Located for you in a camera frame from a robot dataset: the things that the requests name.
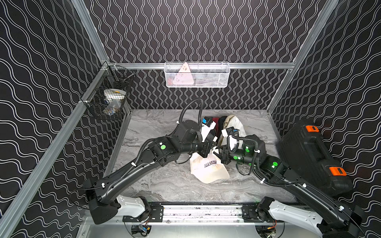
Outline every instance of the black wire basket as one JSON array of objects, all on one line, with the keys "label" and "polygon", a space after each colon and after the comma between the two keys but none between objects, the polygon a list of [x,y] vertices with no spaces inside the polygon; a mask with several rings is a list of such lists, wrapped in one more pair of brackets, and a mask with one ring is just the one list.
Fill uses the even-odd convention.
[{"label": "black wire basket", "polygon": [[127,90],[134,74],[126,78],[105,75],[98,87],[91,93],[84,104],[91,115],[99,120],[120,120],[124,117],[123,106],[126,102]]},{"label": "black wire basket", "polygon": [[112,65],[110,66],[110,69],[113,76],[118,79],[115,86],[119,89],[128,90],[135,78],[135,75],[137,74],[137,71],[126,69],[125,67],[119,65]]}]

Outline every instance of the gray marble table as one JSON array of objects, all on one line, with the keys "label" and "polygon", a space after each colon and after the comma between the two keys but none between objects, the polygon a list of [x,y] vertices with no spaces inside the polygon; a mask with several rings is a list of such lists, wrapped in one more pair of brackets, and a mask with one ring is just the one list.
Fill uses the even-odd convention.
[{"label": "gray marble table", "polygon": [[[176,126],[181,110],[134,110],[121,147],[114,171],[135,158],[140,146],[149,138],[169,134]],[[197,120],[198,110],[188,110],[184,120]],[[256,134],[266,143],[267,153],[278,156],[275,148],[277,140],[265,110],[204,110],[203,116],[221,117],[236,115],[248,135]],[[181,155],[184,161],[188,155]],[[282,188],[259,184],[254,175],[238,173],[235,163],[226,165],[229,179],[220,179],[204,184],[191,174],[189,162],[178,165],[169,163],[130,186],[123,196],[145,196],[148,201],[171,202],[258,202],[264,196],[282,202],[295,202],[295,197]]]}]

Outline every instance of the black wallpaper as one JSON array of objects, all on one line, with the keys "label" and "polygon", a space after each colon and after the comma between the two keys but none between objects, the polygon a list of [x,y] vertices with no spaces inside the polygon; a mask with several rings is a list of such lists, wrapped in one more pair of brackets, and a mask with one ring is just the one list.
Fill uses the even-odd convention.
[{"label": "black wallpaper", "polygon": [[286,71],[231,70],[226,88],[168,88],[162,70],[139,70],[127,101],[133,109],[182,109],[202,97],[205,109],[266,109]]},{"label": "black wallpaper", "polygon": [[90,178],[100,179],[107,168],[122,121],[99,121],[83,115],[12,237],[71,237],[77,235],[86,199],[74,192]]},{"label": "black wallpaper", "polygon": [[100,68],[71,1],[0,0],[0,217]]},{"label": "black wallpaper", "polygon": [[341,0],[278,103],[281,135],[315,121],[353,180],[339,197],[367,215],[368,238],[381,237],[381,1]]},{"label": "black wallpaper", "polygon": [[291,62],[325,0],[85,0],[112,62]]}]

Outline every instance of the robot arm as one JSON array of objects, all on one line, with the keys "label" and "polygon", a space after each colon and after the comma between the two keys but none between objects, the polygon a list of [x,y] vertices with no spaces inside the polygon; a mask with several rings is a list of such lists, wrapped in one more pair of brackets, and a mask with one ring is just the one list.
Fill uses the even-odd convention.
[{"label": "robot arm", "polygon": [[[210,133],[214,128],[211,118],[205,117],[200,124],[191,120],[180,121],[176,129],[167,136],[149,139],[141,147],[138,156],[113,174],[99,180],[88,179],[83,187],[89,200],[88,206],[95,224],[101,224],[114,217],[121,209],[122,198],[118,195],[131,184],[151,171],[175,161],[182,153],[199,153],[206,158],[216,145],[216,137]],[[328,237],[357,237],[359,225],[364,217],[363,210],[358,206],[352,210],[348,205],[336,201],[324,194],[312,184],[300,177],[292,168],[277,157],[266,154],[264,142],[255,135],[245,138],[239,137],[234,128],[228,130],[228,136],[237,141],[243,140],[243,150],[230,149],[230,146],[219,148],[218,156],[222,163],[237,161],[247,163],[251,171],[261,183],[282,187],[291,192],[298,199],[310,206],[317,214],[309,220],[304,217],[303,211],[298,211],[283,205],[272,198],[264,198],[258,205],[258,217],[266,221],[269,219],[284,220]],[[149,204],[143,200],[134,200],[144,207],[134,217],[149,210]]]}]

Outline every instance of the black case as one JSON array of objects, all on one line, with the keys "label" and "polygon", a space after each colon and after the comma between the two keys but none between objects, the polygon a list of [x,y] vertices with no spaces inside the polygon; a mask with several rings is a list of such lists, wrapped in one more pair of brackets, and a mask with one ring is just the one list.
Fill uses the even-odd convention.
[{"label": "black case", "polygon": [[313,123],[299,121],[277,144],[279,156],[300,176],[323,192],[336,196],[352,190],[353,184],[347,176],[334,176],[330,167],[341,167],[332,158],[324,145],[320,132],[308,132],[307,125]]}]

